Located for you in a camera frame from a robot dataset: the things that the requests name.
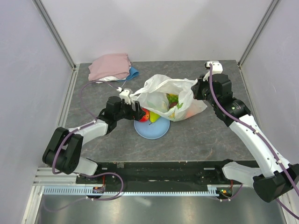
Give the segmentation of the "red apple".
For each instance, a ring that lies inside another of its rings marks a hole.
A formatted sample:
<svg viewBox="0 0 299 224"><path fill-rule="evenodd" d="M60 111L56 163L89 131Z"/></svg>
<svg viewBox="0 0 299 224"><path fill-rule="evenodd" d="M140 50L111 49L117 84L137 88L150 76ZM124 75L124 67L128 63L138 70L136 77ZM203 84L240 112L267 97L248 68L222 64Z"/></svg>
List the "red apple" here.
<svg viewBox="0 0 299 224"><path fill-rule="evenodd" d="M144 116L139 120L139 122L146 122L150 119L150 112L149 110L142 108L143 112L145 113Z"/></svg>

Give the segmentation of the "green pear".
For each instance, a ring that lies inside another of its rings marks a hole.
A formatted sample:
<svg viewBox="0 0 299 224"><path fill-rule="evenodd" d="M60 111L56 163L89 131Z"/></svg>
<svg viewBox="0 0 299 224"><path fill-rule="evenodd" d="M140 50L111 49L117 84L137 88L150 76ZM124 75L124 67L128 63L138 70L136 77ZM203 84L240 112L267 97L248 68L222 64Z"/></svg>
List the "green pear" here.
<svg viewBox="0 0 299 224"><path fill-rule="evenodd" d="M151 123L155 123L161 116L155 112L149 112L149 120Z"/></svg>

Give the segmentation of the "white plastic bag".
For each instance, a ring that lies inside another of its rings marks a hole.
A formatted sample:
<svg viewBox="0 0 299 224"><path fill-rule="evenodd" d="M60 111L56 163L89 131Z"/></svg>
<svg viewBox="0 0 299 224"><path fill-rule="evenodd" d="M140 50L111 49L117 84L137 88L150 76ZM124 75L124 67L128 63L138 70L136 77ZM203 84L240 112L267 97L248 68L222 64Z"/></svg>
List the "white plastic bag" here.
<svg viewBox="0 0 299 224"><path fill-rule="evenodd" d="M202 100L195 100L191 87L196 80L170 78L156 74L145 81L144 86L130 95L132 101L138 101L140 106L159 114L170 121L185 120L186 111L190 108L203 112L207 105ZM178 95L178 104L169 109L166 94Z"/></svg>

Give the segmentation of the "green grapes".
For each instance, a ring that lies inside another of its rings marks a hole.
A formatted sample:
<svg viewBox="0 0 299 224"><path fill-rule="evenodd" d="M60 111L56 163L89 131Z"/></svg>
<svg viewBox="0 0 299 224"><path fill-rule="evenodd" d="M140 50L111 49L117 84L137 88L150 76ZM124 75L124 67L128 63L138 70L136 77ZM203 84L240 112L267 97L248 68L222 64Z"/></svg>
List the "green grapes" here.
<svg viewBox="0 0 299 224"><path fill-rule="evenodd" d="M167 97L167 99L169 101L169 104L174 103L174 102L178 103L178 95L168 94L167 93L166 97Z"/></svg>

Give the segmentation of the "passion fruit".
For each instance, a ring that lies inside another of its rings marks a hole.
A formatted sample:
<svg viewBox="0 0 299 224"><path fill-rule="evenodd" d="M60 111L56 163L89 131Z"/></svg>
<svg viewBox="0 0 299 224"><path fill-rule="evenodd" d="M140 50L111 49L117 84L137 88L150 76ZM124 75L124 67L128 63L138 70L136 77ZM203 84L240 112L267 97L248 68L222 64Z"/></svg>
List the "passion fruit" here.
<svg viewBox="0 0 299 224"><path fill-rule="evenodd" d="M178 104L178 102L172 102L172 103L170 103L169 109L175 107L177 104Z"/></svg>

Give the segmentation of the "orange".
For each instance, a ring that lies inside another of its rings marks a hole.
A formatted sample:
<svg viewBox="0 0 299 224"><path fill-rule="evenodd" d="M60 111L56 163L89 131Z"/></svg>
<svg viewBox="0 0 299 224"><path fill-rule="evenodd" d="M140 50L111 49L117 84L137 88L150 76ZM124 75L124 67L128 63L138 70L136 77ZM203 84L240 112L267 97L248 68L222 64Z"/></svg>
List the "orange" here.
<svg viewBox="0 0 299 224"><path fill-rule="evenodd" d="M186 111L185 118L187 119L189 117L192 117L192 116L196 115L197 113L199 113L198 110L190 108Z"/></svg>

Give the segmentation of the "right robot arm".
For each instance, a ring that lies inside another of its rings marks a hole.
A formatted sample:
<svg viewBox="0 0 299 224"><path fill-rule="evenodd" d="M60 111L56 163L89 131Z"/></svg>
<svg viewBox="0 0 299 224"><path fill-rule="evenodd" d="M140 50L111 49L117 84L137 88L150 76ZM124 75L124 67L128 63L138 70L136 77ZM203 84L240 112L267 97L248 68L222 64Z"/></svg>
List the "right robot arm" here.
<svg viewBox="0 0 299 224"><path fill-rule="evenodd" d="M194 99L207 101L223 121L245 144L257 168L228 160L214 171L218 183L235 180L255 190L265 202L271 202L294 189L298 192L299 166L291 164L265 137L248 107L233 97L232 83L225 74L200 76L191 87Z"/></svg>

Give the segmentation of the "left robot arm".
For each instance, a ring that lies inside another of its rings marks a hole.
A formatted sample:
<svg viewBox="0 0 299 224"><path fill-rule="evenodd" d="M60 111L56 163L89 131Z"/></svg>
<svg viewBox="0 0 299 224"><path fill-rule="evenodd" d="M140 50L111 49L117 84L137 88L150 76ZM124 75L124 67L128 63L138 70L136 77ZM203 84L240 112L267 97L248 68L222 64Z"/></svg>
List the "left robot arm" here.
<svg viewBox="0 0 299 224"><path fill-rule="evenodd" d="M54 174L83 174L91 183L99 183L103 173L97 162L81 156L82 146L111 133L121 119L140 121L145 115L139 102L127 104L124 99L112 96L95 120L70 129L58 127L43 153L42 161L52 168Z"/></svg>

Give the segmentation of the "blue plate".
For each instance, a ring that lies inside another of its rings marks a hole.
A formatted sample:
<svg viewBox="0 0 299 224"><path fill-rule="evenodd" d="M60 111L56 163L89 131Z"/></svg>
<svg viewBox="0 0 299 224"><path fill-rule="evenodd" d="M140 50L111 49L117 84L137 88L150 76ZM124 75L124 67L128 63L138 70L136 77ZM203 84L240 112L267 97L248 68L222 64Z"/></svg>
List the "blue plate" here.
<svg viewBox="0 0 299 224"><path fill-rule="evenodd" d="M159 118L156 122L151 123L134 121L136 132L143 138L155 140L163 137L170 128L170 121L165 118Z"/></svg>

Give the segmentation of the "blue cloth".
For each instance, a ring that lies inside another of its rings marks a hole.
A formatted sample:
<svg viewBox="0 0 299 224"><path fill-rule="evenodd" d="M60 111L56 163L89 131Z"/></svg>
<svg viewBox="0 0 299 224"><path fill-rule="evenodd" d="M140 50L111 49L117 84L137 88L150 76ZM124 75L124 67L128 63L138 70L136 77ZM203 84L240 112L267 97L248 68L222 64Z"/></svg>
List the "blue cloth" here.
<svg viewBox="0 0 299 224"><path fill-rule="evenodd" d="M117 81L118 82L129 81L137 76L139 76L139 71L137 69L135 69L133 66L131 66L129 69L129 75L125 79L119 79Z"/></svg>

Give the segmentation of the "white cloth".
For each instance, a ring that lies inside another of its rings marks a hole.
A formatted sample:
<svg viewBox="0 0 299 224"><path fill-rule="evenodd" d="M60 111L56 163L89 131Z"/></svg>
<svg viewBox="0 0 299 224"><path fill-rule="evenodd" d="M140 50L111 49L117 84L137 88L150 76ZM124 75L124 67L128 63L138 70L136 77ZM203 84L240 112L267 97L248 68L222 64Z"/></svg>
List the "white cloth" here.
<svg viewBox="0 0 299 224"><path fill-rule="evenodd" d="M117 82L122 82L122 81L125 81L126 79L123 78L123 79L119 79L115 76L107 76L107 77L103 77L103 78L100 78L96 81L96 83L104 83L104 82L114 82L114 81L117 81Z"/></svg>

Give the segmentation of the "pink cloth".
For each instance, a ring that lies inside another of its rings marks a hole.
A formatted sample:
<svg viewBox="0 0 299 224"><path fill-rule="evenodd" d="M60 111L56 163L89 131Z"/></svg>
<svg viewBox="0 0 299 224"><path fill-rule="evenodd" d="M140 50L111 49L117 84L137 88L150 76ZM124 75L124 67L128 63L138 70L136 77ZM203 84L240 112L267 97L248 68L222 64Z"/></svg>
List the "pink cloth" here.
<svg viewBox="0 0 299 224"><path fill-rule="evenodd" d="M129 75L130 67L128 54L106 54L93 61L88 67L90 71L88 80L94 81L105 77L125 79Z"/></svg>

